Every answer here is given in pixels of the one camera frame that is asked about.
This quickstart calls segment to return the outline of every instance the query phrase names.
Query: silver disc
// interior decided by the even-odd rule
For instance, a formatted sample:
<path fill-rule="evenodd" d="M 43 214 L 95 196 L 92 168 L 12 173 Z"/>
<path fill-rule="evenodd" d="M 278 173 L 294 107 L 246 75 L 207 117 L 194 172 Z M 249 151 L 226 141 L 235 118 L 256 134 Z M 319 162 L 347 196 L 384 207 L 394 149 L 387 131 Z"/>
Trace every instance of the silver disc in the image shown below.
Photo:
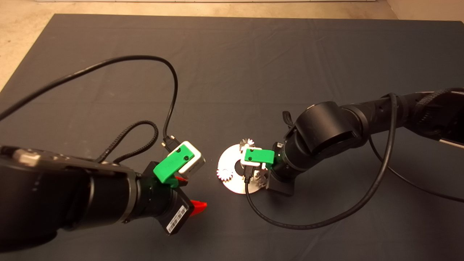
<path fill-rule="evenodd" d="M 218 162 L 218 173 L 223 171 L 224 173 L 230 173 L 232 178 L 227 181 L 223 181 L 222 183 L 226 188 L 230 191 L 235 192 L 237 194 L 245 194 L 245 182 L 243 180 L 243 176 L 239 175 L 235 171 L 235 163 L 239 161 L 241 158 L 240 153 L 240 144 L 235 144 L 227 148 L 219 158 Z M 260 189 L 258 179 L 256 178 L 256 174 L 259 170 L 255 171 L 255 177 L 250 184 L 248 185 L 248 191 L 250 193 L 254 193 Z"/>

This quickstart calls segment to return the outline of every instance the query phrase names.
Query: green 3d-printed part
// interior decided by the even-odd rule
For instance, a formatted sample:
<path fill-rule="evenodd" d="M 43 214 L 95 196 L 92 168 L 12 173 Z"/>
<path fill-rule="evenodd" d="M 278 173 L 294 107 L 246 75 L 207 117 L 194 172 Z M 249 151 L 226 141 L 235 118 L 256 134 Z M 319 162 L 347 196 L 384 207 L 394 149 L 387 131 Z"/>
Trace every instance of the green 3d-printed part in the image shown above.
<path fill-rule="evenodd" d="M 161 183 L 171 185 L 175 188 L 179 182 L 174 174 L 193 158 L 193 152 L 187 146 L 181 145 L 173 153 L 161 161 L 154 169 L 153 173 L 159 178 Z"/>
<path fill-rule="evenodd" d="M 273 164 L 274 155 L 275 152 L 273 150 L 247 149 L 245 152 L 245 161 Z"/>

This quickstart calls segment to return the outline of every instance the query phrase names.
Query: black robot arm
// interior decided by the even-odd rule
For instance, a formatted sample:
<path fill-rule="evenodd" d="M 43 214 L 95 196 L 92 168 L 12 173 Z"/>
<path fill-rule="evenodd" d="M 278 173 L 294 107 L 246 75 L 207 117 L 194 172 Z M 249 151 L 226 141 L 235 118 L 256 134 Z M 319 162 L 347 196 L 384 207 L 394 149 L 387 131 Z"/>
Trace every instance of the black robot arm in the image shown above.
<path fill-rule="evenodd" d="M 448 144 L 464 144 L 464 89 L 417 92 L 397 96 L 397 127 Z M 364 145 L 370 135 L 387 131 L 391 119 L 388 97 L 338 106 L 322 102 L 308 107 L 290 125 L 283 143 L 275 143 L 276 158 L 267 189 L 293 194 L 296 176 L 321 160 Z"/>
<path fill-rule="evenodd" d="M 0 147 L 0 252 L 52 240 L 74 230 L 154 217 L 169 235 L 194 210 L 179 187 L 153 174 L 42 150 Z"/>

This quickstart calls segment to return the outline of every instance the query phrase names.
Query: dark gray tablecloth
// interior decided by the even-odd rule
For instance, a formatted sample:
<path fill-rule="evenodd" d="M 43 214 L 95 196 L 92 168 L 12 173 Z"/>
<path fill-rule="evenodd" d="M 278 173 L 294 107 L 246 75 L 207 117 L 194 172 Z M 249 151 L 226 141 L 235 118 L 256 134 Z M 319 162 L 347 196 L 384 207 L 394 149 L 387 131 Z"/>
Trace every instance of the dark gray tablecloth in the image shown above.
<path fill-rule="evenodd" d="M 59 231 L 41 247 L 0 260 L 462 260 L 464 205 L 386 176 L 358 213 L 311 231 L 271 226 L 244 196 L 216 178 L 221 153 L 242 138 L 270 148 L 308 105 L 376 99 L 391 91 L 461 87 L 461 22 L 55 15 L 0 94 L 0 109 L 41 85 L 100 60 L 151 54 L 179 74 L 169 134 L 189 140 L 206 164 L 185 188 L 209 206 L 179 234 L 151 218 Z M 0 144 L 96 157 L 130 123 L 159 128 L 172 95 L 163 64 L 112 65 L 38 98 L 0 124 Z M 138 147 L 151 130 L 130 134 L 110 158 Z M 374 137 L 383 150 L 386 134 Z M 399 129 L 391 165 L 417 183 L 464 196 L 463 151 Z M 126 161 L 142 171 L 166 155 L 157 146 Z M 380 163 L 367 146 L 328 159 L 297 179 L 295 195 L 252 197 L 267 215 L 310 223 L 338 214 L 367 191 Z"/>

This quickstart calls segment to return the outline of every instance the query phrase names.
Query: barcode label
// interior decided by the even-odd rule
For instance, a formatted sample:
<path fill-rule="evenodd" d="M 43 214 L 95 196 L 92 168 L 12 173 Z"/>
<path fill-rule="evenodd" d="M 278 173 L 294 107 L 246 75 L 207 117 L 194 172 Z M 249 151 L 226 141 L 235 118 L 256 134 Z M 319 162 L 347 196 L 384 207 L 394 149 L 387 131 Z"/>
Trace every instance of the barcode label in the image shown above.
<path fill-rule="evenodd" d="M 168 226 L 166 227 L 169 233 L 174 230 L 175 226 L 177 223 L 179 223 L 179 220 L 184 216 L 185 212 L 187 212 L 187 209 L 184 206 L 181 206 L 175 216 L 171 219 L 171 222 L 169 222 Z"/>

